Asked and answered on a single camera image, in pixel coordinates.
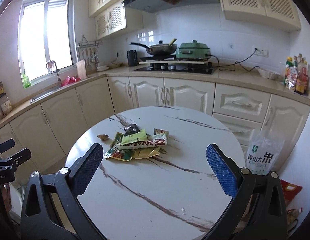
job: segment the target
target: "green logo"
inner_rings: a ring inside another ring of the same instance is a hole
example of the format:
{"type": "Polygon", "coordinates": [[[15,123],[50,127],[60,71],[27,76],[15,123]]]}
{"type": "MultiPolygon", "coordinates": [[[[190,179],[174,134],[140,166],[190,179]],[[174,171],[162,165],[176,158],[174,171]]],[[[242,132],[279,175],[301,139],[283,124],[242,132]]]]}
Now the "green logo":
{"type": "Polygon", "coordinates": [[[252,149],[252,152],[256,153],[257,152],[257,148],[258,148],[258,146],[254,145],[253,149],[252,149]]]}

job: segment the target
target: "window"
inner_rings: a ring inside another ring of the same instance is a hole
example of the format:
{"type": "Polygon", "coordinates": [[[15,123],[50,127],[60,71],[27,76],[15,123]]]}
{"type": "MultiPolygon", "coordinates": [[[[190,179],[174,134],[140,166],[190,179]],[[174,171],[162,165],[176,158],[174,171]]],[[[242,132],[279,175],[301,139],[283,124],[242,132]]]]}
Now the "window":
{"type": "Polygon", "coordinates": [[[69,31],[68,0],[40,0],[25,4],[19,29],[21,72],[30,81],[48,75],[46,62],[59,69],[73,65],[69,31]]]}

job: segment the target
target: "white plastic bag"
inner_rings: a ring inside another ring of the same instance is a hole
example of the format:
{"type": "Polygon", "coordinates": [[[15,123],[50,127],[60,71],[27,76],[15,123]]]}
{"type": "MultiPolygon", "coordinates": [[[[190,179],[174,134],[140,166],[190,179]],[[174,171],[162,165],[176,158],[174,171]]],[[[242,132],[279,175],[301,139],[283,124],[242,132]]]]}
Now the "white plastic bag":
{"type": "Polygon", "coordinates": [[[283,148],[283,144],[283,139],[271,135],[266,137],[261,132],[250,141],[246,153],[246,167],[253,174],[268,174],[278,158],[283,148]]]}

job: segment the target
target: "sink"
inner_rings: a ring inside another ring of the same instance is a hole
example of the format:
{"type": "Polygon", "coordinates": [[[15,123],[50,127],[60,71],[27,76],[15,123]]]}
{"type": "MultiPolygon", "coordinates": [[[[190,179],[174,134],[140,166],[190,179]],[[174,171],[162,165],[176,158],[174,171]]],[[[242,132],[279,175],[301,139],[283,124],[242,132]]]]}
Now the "sink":
{"type": "Polygon", "coordinates": [[[35,101],[37,101],[37,100],[39,100],[39,99],[42,99],[42,98],[44,98],[45,96],[50,95],[51,93],[55,92],[55,91],[58,90],[58,89],[59,89],[59,86],[52,87],[52,88],[50,88],[50,89],[48,89],[48,90],[46,90],[46,91],[44,91],[44,92],[38,94],[37,96],[34,96],[34,97],[32,98],[32,100],[31,100],[31,103],[33,103],[33,102],[35,102],[35,101]]]}

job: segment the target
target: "window frame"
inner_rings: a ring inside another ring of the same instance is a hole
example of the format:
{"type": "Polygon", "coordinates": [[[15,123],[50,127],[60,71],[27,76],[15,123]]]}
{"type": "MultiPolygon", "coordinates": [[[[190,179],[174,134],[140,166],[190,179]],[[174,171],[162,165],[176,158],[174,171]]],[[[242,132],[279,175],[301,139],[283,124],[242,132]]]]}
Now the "window frame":
{"type": "MultiPolygon", "coordinates": [[[[19,59],[19,68],[20,68],[20,74],[22,75],[24,73],[24,62],[22,60],[21,56],[21,47],[20,47],[20,28],[21,28],[21,20],[24,16],[24,9],[25,7],[39,3],[44,2],[44,17],[47,17],[47,11],[48,11],[48,2],[49,0],[27,0],[23,1],[21,5],[20,15],[19,15],[19,23],[18,23],[18,59],[19,59]]],[[[76,62],[77,62],[77,53],[76,53],[76,44],[75,44],[75,33],[74,33],[74,0],[68,0],[67,2],[67,23],[68,23],[68,41],[69,41],[69,48],[70,48],[70,57],[72,60],[72,65],[69,65],[67,67],[60,69],[60,74],[66,71],[69,71],[73,68],[76,68],[76,62]]],[[[44,29],[46,30],[44,33],[44,48],[45,48],[45,58],[46,61],[49,60],[49,49],[48,49],[48,38],[47,38],[47,21],[44,21],[44,29]]],[[[53,78],[55,79],[55,75],[42,75],[39,76],[33,80],[31,80],[31,85],[38,84],[46,79],[53,78]]]]}

